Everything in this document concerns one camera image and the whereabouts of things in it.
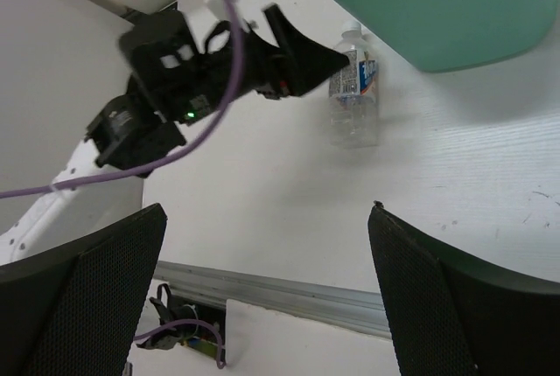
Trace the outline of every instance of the blue label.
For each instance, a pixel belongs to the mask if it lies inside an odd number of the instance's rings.
[[[367,92],[371,84],[374,82],[376,74],[377,74],[377,61],[375,61],[374,59],[366,59],[358,63],[358,76],[360,77],[361,94]]]

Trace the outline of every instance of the bottle cap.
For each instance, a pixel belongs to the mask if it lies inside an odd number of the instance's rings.
[[[358,32],[361,35],[361,23],[358,22],[356,19],[351,19],[351,20],[347,20],[343,25],[342,25],[342,33],[347,33],[347,32]]]

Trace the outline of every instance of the metal track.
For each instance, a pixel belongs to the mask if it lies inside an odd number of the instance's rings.
[[[377,293],[337,289],[160,261],[154,278],[197,303],[225,309],[227,299],[278,310],[352,331],[390,338],[382,297]]]

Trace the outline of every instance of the plastic bottle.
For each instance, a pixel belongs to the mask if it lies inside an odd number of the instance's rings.
[[[331,143],[345,148],[376,145],[379,67],[358,21],[344,23],[342,40],[334,49],[348,56],[350,66],[329,82]]]

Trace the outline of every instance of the green plastic container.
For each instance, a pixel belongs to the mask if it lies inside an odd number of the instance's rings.
[[[558,0],[334,0],[426,72],[486,64],[536,45]]]

